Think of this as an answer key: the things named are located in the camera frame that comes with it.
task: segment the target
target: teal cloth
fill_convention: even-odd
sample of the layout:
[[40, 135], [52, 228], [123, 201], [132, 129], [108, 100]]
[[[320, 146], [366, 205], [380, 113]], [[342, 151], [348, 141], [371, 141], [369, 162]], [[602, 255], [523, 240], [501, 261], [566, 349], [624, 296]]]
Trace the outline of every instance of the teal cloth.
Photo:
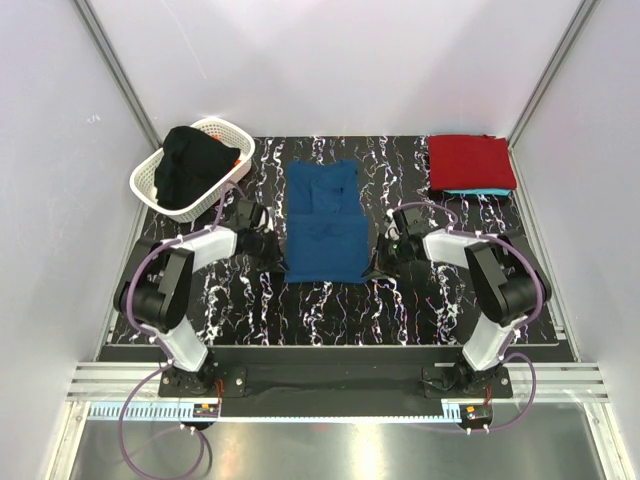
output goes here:
[[504, 188], [471, 188], [469, 190], [445, 190], [447, 193], [454, 195], [500, 195], [506, 197], [512, 190]]
[[293, 162], [287, 169], [286, 281], [363, 283], [368, 221], [362, 214], [358, 162]]

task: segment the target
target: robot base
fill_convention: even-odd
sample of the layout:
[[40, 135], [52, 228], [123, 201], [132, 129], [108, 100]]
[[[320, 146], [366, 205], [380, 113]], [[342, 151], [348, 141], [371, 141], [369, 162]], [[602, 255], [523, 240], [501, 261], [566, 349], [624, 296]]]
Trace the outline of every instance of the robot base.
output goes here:
[[511, 379], [509, 371], [501, 366], [496, 372], [496, 376], [488, 383], [474, 390], [462, 391], [457, 388], [444, 390], [437, 386], [430, 385], [433, 379], [440, 379], [442, 375], [452, 367], [424, 367], [422, 369], [422, 385], [424, 386], [424, 396], [430, 400], [441, 400], [443, 398], [473, 398], [484, 400], [487, 398], [487, 386], [491, 386], [491, 398], [513, 398]]
[[218, 396], [216, 383], [222, 380], [223, 398], [239, 398], [244, 396], [247, 369], [243, 367], [204, 368], [204, 375], [185, 372], [172, 368], [162, 374], [160, 379], [159, 397], [178, 398], [215, 398]]

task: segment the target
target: red folded cloth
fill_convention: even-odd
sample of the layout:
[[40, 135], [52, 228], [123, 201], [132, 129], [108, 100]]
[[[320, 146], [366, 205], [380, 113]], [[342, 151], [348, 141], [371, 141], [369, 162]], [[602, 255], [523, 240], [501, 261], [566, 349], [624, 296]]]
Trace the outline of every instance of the red folded cloth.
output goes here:
[[515, 190], [507, 140], [474, 135], [429, 137], [432, 190]]

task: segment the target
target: black marble surface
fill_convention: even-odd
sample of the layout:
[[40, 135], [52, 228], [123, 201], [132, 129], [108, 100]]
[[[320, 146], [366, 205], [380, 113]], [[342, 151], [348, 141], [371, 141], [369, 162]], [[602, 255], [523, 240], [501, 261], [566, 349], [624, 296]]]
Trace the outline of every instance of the black marble surface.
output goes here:
[[[370, 219], [370, 249], [385, 212], [410, 201], [429, 199], [447, 206], [458, 213], [458, 228], [464, 230], [522, 228], [509, 197], [430, 192], [427, 137], [257, 138], [252, 170], [240, 185], [249, 198], [275, 209], [283, 249], [287, 164], [294, 159], [328, 164], [342, 158], [361, 162], [360, 199]], [[434, 230], [448, 221], [444, 213], [428, 208], [425, 217]], [[211, 210], [192, 224], [179, 225], [150, 210], [143, 235], [171, 238], [212, 220]], [[282, 275], [257, 273], [250, 263], [235, 257], [194, 275], [187, 317], [208, 345], [456, 344], [468, 340], [479, 315], [468, 272], [450, 265], [411, 264], [397, 282], [289, 285]], [[124, 318], [112, 333], [113, 344], [147, 343]], [[546, 308], [521, 334], [521, 343], [557, 343]]]

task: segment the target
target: white plastic basket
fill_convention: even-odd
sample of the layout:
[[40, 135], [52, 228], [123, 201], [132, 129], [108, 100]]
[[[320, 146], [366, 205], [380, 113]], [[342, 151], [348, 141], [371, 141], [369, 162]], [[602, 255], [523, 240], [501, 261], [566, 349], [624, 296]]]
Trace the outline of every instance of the white plastic basket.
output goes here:
[[227, 180], [239, 182], [249, 170], [251, 170], [251, 157], [256, 149], [253, 138], [244, 130], [236, 127], [232, 123], [226, 122], [219, 118], [209, 117], [200, 120], [193, 125], [194, 128], [217, 137], [222, 143], [228, 147], [236, 147], [240, 149], [240, 162], [238, 165], [225, 175], [225, 177], [211, 187], [207, 193], [202, 195], [198, 200], [188, 207], [180, 210], [167, 210], [156, 203], [154, 198], [155, 186], [154, 175], [156, 168], [162, 160], [162, 149], [157, 150], [153, 155], [136, 167], [129, 179], [129, 186], [133, 193], [142, 200], [150, 208], [156, 212], [166, 215], [172, 220], [179, 223], [192, 222], [202, 215], [214, 203], [220, 200], [222, 193], [222, 185]]

